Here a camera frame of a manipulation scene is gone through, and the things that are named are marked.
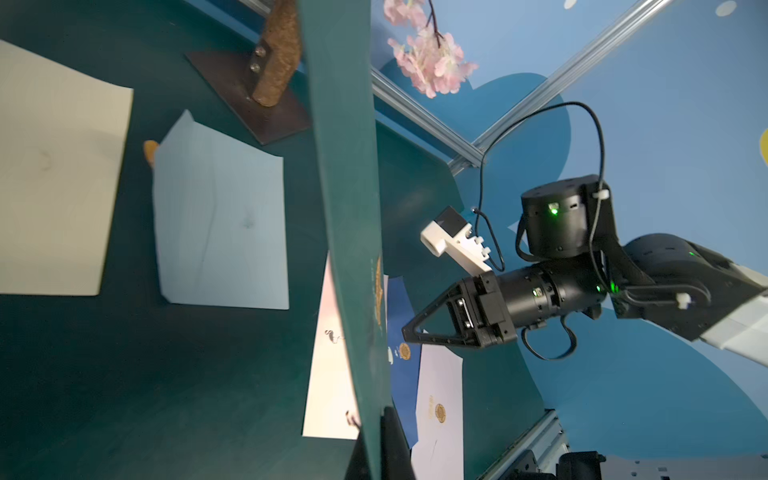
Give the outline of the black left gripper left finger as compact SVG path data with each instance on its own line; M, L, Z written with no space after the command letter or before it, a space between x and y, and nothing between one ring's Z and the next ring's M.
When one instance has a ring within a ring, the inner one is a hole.
M368 480L368 460L363 434L358 433L344 480Z

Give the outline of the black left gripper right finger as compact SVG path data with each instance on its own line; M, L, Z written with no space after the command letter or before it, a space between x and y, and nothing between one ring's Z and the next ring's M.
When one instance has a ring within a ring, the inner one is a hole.
M393 406L384 408L381 418L382 479L415 480L410 449Z

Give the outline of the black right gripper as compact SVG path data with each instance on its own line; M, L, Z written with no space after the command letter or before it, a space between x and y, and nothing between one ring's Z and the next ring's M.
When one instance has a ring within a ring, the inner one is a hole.
M605 298L589 260L549 260L457 282L403 326L402 336L414 344L486 348L511 343L519 330L551 318L595 319Z

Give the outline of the light teal envelope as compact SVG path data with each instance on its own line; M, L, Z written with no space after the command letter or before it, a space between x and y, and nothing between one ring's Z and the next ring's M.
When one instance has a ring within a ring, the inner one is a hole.
M288 309L282 157L184 111L155 152L152 197L168 302Z

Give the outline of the dark green envelope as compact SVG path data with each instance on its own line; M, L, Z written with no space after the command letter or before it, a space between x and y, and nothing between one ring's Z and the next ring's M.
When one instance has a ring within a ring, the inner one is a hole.
M355 158L316 143L337 303L365 441L369 475L382 478L381 417L391 403L382 313L382 233L376 150Z

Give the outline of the cream yellow envelope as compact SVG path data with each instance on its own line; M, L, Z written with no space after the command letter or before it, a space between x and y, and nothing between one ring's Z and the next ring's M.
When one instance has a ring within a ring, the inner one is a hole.
M2 293L99 294L132 103L2 42Z

